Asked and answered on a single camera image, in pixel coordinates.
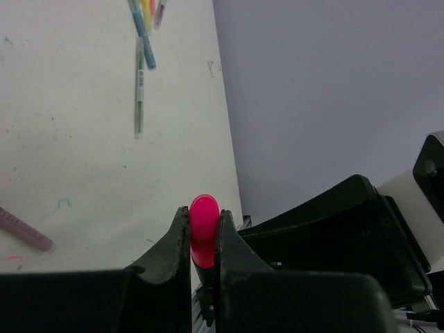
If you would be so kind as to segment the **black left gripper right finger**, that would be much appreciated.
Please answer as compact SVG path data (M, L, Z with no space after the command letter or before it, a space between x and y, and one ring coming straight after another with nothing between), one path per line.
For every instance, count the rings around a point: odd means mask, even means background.
M217 332L397 332L389 300L372 277L274 271L219 219L214 259Z

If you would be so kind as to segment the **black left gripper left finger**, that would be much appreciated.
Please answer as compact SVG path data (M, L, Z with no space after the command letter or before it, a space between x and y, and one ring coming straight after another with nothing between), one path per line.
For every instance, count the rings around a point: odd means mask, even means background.
M188 208L125 268L1 275L1 331L190 332Z

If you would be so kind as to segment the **black highlighter body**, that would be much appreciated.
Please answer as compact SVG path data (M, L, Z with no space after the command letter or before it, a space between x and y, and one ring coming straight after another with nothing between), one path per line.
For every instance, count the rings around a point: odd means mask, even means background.
M199 332L211 327L215 319L214 268L195 267L200 284L191 296L191 319L192 332Z

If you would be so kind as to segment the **pink highlighter cap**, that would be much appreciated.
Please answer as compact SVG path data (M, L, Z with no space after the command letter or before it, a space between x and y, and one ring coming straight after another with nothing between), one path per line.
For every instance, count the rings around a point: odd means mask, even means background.
M196 197L189 208L191 257L199 268L208 269L214 265L219 216L218 203L209 194Z

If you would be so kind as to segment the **pink clear pen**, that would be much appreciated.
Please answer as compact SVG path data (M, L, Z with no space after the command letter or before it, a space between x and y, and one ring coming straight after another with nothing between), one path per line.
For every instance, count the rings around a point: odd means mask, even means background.
M4 208L1 208L1 229L43 253L55 248L53 240Z

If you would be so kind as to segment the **green clear pen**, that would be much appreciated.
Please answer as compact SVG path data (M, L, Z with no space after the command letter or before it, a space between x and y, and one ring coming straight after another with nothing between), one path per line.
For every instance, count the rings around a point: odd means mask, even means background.
M135 137L141 138L144 130L144 44L137 38L135 84Z

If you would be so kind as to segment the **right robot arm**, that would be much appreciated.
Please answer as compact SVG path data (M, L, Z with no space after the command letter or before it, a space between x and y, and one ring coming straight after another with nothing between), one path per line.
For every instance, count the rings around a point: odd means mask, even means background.
M359 174L240 231L269 266L361 273L394 309L443 325L443 133L427 136L412 169L374 186Z

